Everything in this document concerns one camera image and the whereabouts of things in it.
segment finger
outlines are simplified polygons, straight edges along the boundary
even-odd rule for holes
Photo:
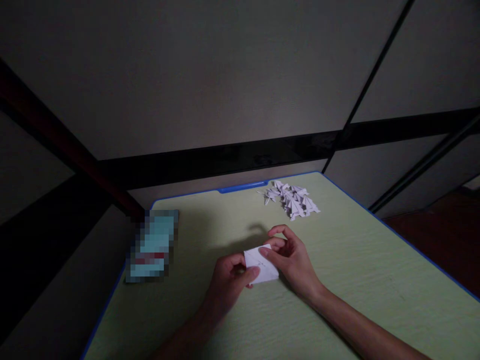
[[[275,234],[280,234],[282,233],[283,236],[286,237],[288,241],[291,242],[302,242],[297,235],[290,229],[287,225],[277,225],[274,226],[270,229],[270,231],[267,233],[269,237],[274,236]]]
[[[279,252],[280,248],[283,248],[285,246],[285,239],[282,239],[281,237],[271,237],[267,241],[263,243],[263,245],[270,244],[271,249],[275,252]]]
[[[218,261],[227,269],[232,270],[235,265],[242,264],[245,265],[245,257],[241,252],[235,253],[232,255],[223,256],[218,259]]]
[[[242,289],[255,280],[259,274],[260,268],[258,266],[249,267],[242,275],[235,279],[237,289],[242,291]]]
[[[275,265],[277,268],[283,271],[286,268],[288,263],[288,257],[282,256],[276,253],[273,250],[270,250],[267,247],[261,247],[258,249],[258,252],[269,262]]]

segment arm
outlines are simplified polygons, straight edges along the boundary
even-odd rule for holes
[[[287,240],[273,237],[283,233]],[[297,295],[322,315],[364,359],[429,359],[331,293],[318,279],[304,243],[286,225],[274,226],[259,249],[282,271]]]
[[[199,351],[235,305],[242,290],[253,287],[249,284],[257,278],[260,269],[254,266],[241,272],[244,269],[243,254],[219,258],[200,309],[150,359],[185,359]]]

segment forearm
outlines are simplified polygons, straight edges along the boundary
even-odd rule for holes
[[[307,301],[364,359],[428,359],[322,286]]]
[[[200,308],[151,355],[150,360],[190,358],[208,342],[217,324],[217,321]]]

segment folded paper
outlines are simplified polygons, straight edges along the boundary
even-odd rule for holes
[[[260,274],[258,274],[257,278],[250,284],[264,283],[279,278],[279,271],[270,261],[259,253],[260,248],[271,249],[272,247],[270,244],[266,244],[243,252],[247,269],[254,266],[260,268]]]

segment blue table edge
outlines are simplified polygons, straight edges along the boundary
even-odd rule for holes
[[[353,197],[351,197],[345,190],[343,190],[340,186],[338,186],[336,183],[334,183],[328,176],[325,174],[321,173],[320,171],[309,171],[309,172],[302,172],[299,174],[295,175],[288,175],[288,176],[281,176],[281,177],[276,177],[276,179],[284,179],[284,178],[291,178],[294,176],[299,176],[299,175],[305,175],[305,174],[313,174],[313,173],[319,173],[323,177],[325,177],[328,181],[330,181],[333,185],[335,185],[337,188],[339,188],[345,195],[347,195],[350,199],[352,199],[354,202],[356,202],[358,205],[360,205],[364,210],[370,213],[375,219],[377,219],[380,223],[382,223],[385,227],[387,227],[391,232],[393,232],[395,235],[397,235],[400,239],[402,239],[405,243],[407,243],[412,249],[414,249],[417,253],[419,253],[424,259],[426,259],[430,264],[435,266],[438,270],[440,270],[444,275],[446,275],[450,280],[452,280],[455,284],[457,284],[461,289],[463,289],[467,294],[469,294],[472,298],[474,298],[477,302],[480,303],[480,298],[475,296],[470,290],[468,290],[465,286],[460,284],[457,280],[455,280],[450,274],[448,274],[446,271],[444,271],[440,266],[438,266],[435,262],[433,262],[428,256],[426,256],[423,252],[421,252],[419,249],[417,249],[412,243],[404,239],[402,236],[400,236],[395,230],[393,230],[390,226],[388,226],[386,223],[382,221],[379,217],[377,217],[373,212],[368,210],[365,206],[363,206],[361,203],[359,203],[357,200],[355,200]],[[269,179],[265,181],[257,181],[257,182],[251,182],[247,184],[242,184],[242,185],[234,185],[234,186],[229,186],[229,187],[221,187],[217,189],[212,189],[212,190],[205,190],[205,191],[197,191],[197,192],[191,192],[191,193],[186,193],[182,195],[175,195],[175,196],[168,196],[168,197],[162,197],[160,199],[157,199],[153,202],[153,204],[150,207],[150,210],[152,210],[154,204],[157,201],[160,200],[165,200],[165,199],[173,199],[173,198],[180,198],[184,197],[187,195],[193,195],[193,194],[201,194],[201,193],[209,193],[212,191],[218,191],[220,194],[228,194],[228,193],[233,193],[237,191],[242,191],[242,190],[247,190],[247,189],[253,189],[253,188],[259,188],[263,186],[267,186],[270,181],[273,181],[274,179]],[[117,289],[117,286],[119,285],[120,280],[122,279],[122,275],[125,271],[125,265],[126,262],[123,263],[123,266],[121,267],[120,274],[118,275],[118,278],[116,279],[115,285],[113,286],[110,295],[108,296],[108,299],[105,303],[105,306],[103,307],[103,310],[100,314],[100,317],[98,318],[95,327],[93,328],[90,337],[88,338],[88,342],[85,346],[85,349],[83,350],[83,354],[80,357],[80,360],[84,360],[85,356],[87,355],[87,352],[89,351],[90,345],[92,344],[92,341],[95,337],[95,334],[97,333],[97,330],[100,326],[100,323],[102,322],[102,319],[105,315],[105,312],[107,311],[107,308],[109,307],[110,301],[112,300],[112,297],[114,296],[115,290]]]

